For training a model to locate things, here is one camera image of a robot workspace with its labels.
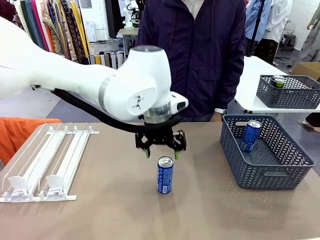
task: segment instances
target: pink garment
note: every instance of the pink garment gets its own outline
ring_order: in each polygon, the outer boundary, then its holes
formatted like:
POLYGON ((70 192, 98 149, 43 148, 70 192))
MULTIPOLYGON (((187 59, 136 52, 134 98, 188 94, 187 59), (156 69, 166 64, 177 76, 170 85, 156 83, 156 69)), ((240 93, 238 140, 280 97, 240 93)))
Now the pink garment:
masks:
POLYGON ((49 52, 49 47, 48 47, 48 44, 47 44, 47 41, 46 41, 46 38, 45 38, 45 34, 44 34, 43 29, 42 29, 40 18, 39 18, 39 15, 38 15, 36 0, 31 0, 31 2, 32 2, 32 10, 33 10, 33 13, 34 13, 35 19, 36 19, 36 24, 37 24, 37 26, 38 26, 38 28, 40 30, 40 34, 41 34, 42 41, 44 43, 45 50, 47 52, 49 52))

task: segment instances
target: can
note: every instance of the can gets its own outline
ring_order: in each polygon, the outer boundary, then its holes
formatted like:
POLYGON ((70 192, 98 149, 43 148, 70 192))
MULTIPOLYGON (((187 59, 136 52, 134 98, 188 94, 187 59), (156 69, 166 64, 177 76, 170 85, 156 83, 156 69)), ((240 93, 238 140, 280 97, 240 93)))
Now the can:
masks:
POLYGON ((285 86, 286 81, 284 76, 274 75, 271 78, 270 84, 275 88, 282 89, 285 86))
POLYGON ((250 120, 245 128, 244 135, 241 141, 240 149, 245 153, 250 153, 255 146, 261 123, 256 120, 250 120))
POLYGON ((174 175, 174 160, 169 156, 162 156, 157 162, 156 189, 161 194, 168 194, 172 189, 174 175))

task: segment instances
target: wristwatch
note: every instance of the wristwatch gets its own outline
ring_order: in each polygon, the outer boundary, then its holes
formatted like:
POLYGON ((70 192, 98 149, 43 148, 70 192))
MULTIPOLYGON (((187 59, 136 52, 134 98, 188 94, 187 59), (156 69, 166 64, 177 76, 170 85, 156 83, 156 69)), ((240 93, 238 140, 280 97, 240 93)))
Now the wristwatch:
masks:
POLYGON ((214 111, 219 114, 226 114, 227 112, 226 109, 221 109, 221 108, 215 108, 214 111))

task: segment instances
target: white rack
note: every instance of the white rack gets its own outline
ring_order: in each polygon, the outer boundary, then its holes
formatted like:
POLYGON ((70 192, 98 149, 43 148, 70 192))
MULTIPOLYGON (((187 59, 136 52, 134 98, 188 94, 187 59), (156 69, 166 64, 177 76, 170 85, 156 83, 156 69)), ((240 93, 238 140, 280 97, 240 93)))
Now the white rack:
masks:
POLYGON ((73 130, 70 130, 72 124, 60 123, 55 130, 52 125, 47 123, 41 127, 3 177, 0 202, 76 200, 77 195, 68 195, 70 187, 90 135, 99 134, 99 132, 93 131, 90 123, 86 123, 82 130, 78 130, 76 125, 73 126, 73 130), (23 164, 22 159, 25 157, 26 151, 30 150, 32 143, 39 138, 39 134, 46 127, 48 127, 46 134, 23 164), (6 181, 9 182, 10 187, 4 191, 6 181))

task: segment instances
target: person's hand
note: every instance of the person's hand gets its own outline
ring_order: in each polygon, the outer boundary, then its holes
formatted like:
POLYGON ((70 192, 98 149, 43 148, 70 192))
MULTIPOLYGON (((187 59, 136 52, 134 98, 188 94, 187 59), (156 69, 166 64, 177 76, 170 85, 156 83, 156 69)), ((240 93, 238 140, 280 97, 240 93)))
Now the person's hand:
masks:
POLYGON ((219 112, 214 112, 212 115, 210 122, 221 122, 222 121, 222 114, 219 112))

